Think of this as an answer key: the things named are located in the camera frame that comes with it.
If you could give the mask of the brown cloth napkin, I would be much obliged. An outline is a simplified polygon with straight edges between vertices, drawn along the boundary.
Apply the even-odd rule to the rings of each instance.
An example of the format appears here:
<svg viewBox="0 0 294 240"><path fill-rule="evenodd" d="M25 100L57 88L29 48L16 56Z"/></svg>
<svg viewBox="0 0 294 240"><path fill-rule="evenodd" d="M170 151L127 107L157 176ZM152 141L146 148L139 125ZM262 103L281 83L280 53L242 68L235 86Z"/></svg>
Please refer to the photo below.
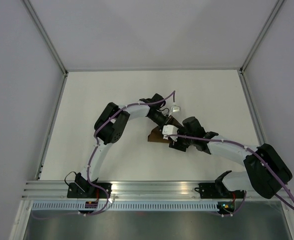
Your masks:
<svg viewBox="0 0 294 240"><path fill-rule="evenodd" d="M173 117L172 122L169 123L168 125L174 125L178 129L182 128L183 126ZM170 143L170 139L166 140L163 139L162 135L162 128L159 128L156 126L153 128L150 132L150 134L147 137L148 142L154 142L154 143Z"/></svg>

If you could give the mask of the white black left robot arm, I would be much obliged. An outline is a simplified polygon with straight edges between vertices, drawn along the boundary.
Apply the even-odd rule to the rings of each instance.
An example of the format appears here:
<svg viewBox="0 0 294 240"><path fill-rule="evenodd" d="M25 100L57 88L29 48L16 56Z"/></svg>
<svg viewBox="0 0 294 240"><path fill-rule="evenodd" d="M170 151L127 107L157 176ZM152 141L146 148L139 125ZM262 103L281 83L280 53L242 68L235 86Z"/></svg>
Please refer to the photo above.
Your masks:
<svg viewBox="0 0 294 240"><path fill-rule="evenodd" d="M156 93L152 98L142 98L124 106L110 102L94 124L93 136L96 145L88 164L83 171L75 175L74 182L68 184L68 191L75 191L85 198L94 196L98 187L96 182L101 165L111 146L122 137L127 123L130 120L147 117L161 129L172 119L171 116L160 111L169 98L175 100L174 91L166 98Z"/></svg>

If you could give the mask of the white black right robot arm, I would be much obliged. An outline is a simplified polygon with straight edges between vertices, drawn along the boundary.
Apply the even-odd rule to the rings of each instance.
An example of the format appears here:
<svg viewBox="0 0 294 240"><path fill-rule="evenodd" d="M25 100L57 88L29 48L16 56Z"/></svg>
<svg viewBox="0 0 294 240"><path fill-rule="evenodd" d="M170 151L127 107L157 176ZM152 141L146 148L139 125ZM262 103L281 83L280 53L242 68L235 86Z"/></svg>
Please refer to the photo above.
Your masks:
<svg viewBox="0 0 294 240"><path fill-rule="evenodd" d="M293 178L271 145L245 146L225 139L216 132L205 131L194 116L185 119L180 127L165 125L162 135L172 140L171 148L184 152L194 146L200 152L226 158L245 168L241 172L227 170L215 179L215 192L222 198L233 192L255 191L271 199Z"/></svg>

